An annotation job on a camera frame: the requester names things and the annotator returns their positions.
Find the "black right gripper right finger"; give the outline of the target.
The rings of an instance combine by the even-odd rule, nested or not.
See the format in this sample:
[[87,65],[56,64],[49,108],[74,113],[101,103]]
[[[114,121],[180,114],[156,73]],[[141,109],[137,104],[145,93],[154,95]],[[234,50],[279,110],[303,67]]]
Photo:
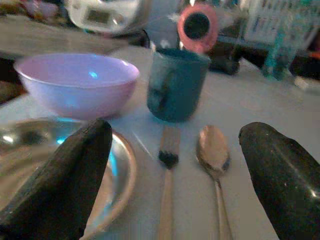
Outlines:
[[296,140],[263,122],[239,131],[254,191],[281,240],[320,238],[320,165]]

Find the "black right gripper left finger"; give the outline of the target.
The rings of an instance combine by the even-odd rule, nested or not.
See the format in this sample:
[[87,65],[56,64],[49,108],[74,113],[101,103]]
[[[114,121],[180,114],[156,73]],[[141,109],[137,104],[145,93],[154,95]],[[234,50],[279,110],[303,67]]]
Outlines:
[[1,210],[1,239],[80,239],[103,180],[112,139],[112,127],[103,119],[70,135]]

